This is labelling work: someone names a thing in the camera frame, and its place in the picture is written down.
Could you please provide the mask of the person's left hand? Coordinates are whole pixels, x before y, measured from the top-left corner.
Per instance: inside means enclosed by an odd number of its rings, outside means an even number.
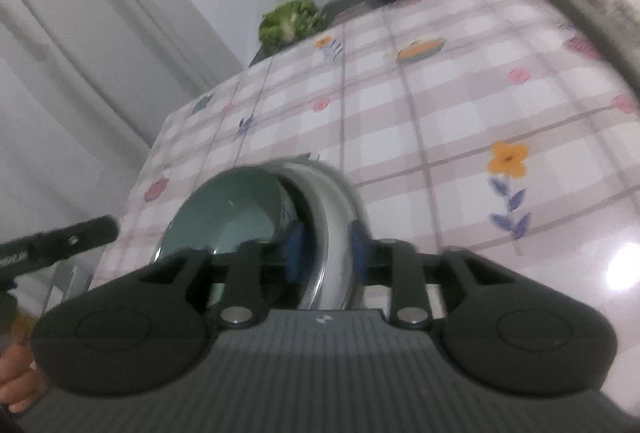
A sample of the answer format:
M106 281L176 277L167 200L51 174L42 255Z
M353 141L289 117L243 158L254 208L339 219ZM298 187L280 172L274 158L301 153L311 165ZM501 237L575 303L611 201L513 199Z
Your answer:
M1 354L0 401L11 413L24 413L47 392L47 381L28 346L13 343Z

